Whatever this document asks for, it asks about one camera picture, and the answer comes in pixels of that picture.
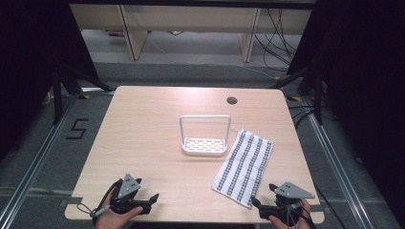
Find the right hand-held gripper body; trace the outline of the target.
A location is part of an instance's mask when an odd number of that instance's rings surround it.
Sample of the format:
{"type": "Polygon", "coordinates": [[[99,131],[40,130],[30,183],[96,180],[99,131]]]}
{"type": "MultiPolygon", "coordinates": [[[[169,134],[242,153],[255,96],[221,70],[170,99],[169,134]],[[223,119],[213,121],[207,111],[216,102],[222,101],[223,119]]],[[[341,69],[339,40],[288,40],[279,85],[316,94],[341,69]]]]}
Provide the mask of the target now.
{"type": "MultiPolygon", "coordinates": [[[[301,199],[314,198],[312,193],[291,182],[278,186],[273,193],[275,194],[275,206],[262,204],[259,216],[261,219],[274,216],[290,227],[294,226],[303,215],[301,199]]],[[[308,223],[313,225],[311,219],[308,219],[308,223]]]]}

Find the white striped cloth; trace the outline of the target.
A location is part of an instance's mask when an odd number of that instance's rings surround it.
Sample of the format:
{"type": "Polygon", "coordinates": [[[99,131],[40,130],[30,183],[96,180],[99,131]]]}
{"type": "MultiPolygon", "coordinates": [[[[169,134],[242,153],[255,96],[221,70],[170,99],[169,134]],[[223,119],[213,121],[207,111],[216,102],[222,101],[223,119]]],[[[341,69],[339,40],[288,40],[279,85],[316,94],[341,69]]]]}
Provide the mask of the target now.
{"type": "Polygon", "coordinates": [[[272,148],[271,140],[247,130],[239,131],[212,190],[250,209],[251,198],[258,192],[272,148]]]}

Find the white rack with handle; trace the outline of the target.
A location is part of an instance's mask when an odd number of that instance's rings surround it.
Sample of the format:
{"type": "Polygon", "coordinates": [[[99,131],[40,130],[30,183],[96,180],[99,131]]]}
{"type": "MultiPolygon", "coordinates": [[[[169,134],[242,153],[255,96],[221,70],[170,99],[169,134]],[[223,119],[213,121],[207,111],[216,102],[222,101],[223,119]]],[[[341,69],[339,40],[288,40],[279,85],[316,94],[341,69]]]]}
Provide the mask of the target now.
{"type": "Polygon", "coordinates": [[[231,117],[226,114],[182,115],[181,147],[189,156],[222,156],[227,151],[231,117]]]}

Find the black metal stand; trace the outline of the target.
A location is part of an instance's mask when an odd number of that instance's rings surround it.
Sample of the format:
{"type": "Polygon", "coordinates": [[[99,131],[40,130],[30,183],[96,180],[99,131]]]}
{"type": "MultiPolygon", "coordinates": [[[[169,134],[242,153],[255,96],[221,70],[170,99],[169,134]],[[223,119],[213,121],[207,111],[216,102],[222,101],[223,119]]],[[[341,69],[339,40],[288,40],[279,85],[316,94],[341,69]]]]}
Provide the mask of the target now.
{"type": "Polygon", "coordinates": [[[58,64],[53,71],[53,104],[54,118],[53,123],[56,124],[63,116],[62,104],[62,88],[65,88],[68,94],[79,95],[83,93],[77,80],[83,79],[98,88],[103,92],[113,92],[115,88],[101,82],[97,73],[85,73],[79,68],[66,64],[58,64]]]}
{"type": "Polygon", "coordinates": [[[271,89],[281,89],[287,84],[302,78],[302,81],[297,89],[301,95],[308,95],[310,92],[314,93],[314,115],[319,125],[323,124],[321,116],[321,102],[322,102],[322,75],[315,67],[305,67],[296,73],[290,74],[284,80],[278,81],[271,86],[271,89]]]}

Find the light wooden desk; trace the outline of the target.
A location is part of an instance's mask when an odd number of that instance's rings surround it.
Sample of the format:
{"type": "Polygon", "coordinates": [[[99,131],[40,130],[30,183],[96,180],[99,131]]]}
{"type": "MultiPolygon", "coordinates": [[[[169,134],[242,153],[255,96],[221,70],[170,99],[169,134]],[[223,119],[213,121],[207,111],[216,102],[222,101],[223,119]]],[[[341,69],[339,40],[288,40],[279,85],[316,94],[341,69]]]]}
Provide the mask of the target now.
{"type": "Polygon", "coordinates": [[[71,4],[82,30],[122,31],[129,56],[139,59],[149,31],[231,32],[239,35],[242,59],[250,60],[257,33],[302,34],[309,21],[309,10],[276,7],[215,8],[175,6],[130,6],[71,4]]]}

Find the person's left hand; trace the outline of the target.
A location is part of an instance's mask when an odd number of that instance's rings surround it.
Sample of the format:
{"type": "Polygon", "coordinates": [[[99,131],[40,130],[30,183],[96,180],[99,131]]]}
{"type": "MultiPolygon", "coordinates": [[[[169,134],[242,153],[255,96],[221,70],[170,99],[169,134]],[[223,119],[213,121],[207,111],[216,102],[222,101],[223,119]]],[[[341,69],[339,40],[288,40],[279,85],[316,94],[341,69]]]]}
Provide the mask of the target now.
{"type": "Polygon", "coordinates": [[[123,229],[125,225],[143,211],[142,207],[137,207],[125,214],[116,214],[111,209],[107,209],[96,221],[95,229],[123,229]]]}

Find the person's right hand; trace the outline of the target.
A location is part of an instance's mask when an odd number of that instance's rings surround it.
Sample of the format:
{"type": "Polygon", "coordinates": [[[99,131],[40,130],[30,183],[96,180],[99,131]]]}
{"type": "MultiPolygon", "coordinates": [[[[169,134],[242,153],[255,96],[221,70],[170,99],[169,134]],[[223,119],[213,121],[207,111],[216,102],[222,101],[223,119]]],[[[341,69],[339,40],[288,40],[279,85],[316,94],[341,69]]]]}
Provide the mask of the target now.
{"type": "Polygon", "coordinates": [[[308,219],[310,219],[310,204],[304,198],[301,199],[301,204],[303,206],[303,215],[292,227],[287,226],[280,219],[274,216],[270,216],[268,219],[277,229],[311,229],[310,225],[308,224],[308,219]]]}

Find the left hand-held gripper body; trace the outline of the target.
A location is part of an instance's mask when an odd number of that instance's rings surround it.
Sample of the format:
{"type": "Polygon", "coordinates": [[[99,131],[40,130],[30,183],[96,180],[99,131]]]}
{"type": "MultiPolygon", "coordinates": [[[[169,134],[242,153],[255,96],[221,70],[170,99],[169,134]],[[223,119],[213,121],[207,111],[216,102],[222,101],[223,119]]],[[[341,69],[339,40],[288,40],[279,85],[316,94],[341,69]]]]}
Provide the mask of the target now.
{"type": "Polygon", "coordinates": [[[116,214],[125,214],[134,208],[142,207],[142,215],[148,215],[152,209],[149,200],[134,200],[138,193],[140,185],[136,183],[136,179],[130,174],[126,174],[124,179],[117,182],[117,187],[110,199],[111,209],[116,214]]]}

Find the aluminium floor rail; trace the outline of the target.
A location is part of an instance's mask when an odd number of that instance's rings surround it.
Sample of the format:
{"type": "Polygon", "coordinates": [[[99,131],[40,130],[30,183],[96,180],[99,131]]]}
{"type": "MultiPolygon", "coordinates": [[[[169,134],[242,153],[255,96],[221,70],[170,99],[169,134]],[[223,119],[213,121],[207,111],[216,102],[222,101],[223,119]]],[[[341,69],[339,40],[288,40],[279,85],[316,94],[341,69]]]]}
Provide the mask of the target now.
{"type": "Polygon", "coordinates": [[[62,107],[62,114],[60,118],[55,121],[48,131],[46,138],[42,142],[39,150],[37,151],[32,163],[26,170],[24,176],[20,180],[18,186],[12,192],[11,198],[9,199],[7,205],[0,213],[0,229],[9,229],[21,208],[33,182],[37,178],[43,164],[45,163],[58,135],[63,128],[63,125],[68,117],[68,114],[76,101],[78,100],[77,95],[70,95],[66,103],[62,107]]]}
{"type": "Polygon", "coordinates": [[[338,155],[335,152],[323,125],[319,123],[318,118],[314,114],[310,115],[309,120],[315,134],[317,135],[318,140],[320,141],[326,158],[330,163],[331,169],[352,211],[358,227],[360,229],[374,229],[366,208],[362,203],[359,195],[355,191],[348,177],[348,174],[346,173],[343,164],[338,158],[338,155]]]}

